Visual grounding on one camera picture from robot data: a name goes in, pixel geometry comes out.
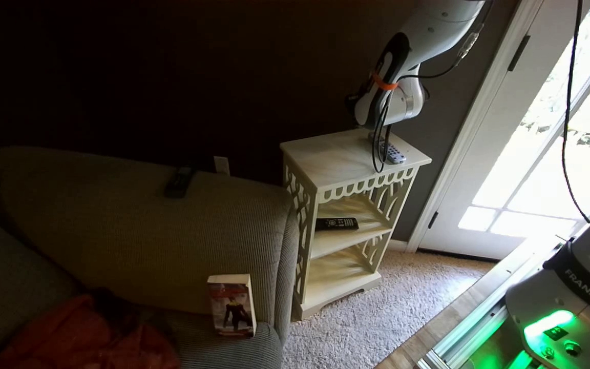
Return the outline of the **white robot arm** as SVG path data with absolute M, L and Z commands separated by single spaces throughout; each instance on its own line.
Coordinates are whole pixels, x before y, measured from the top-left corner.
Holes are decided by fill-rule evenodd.
M 389 38 L 354 102 L 365 127 L 402 123 L 420 115 L 420 66 L 454 47 L 474 23 L 486 0 L 420 0 Z

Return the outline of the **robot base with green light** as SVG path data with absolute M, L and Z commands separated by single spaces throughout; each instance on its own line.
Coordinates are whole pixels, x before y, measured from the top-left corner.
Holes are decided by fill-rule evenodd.
M 590 369 L 590 228 L 506 291 L 521 349 L 546 369 Z

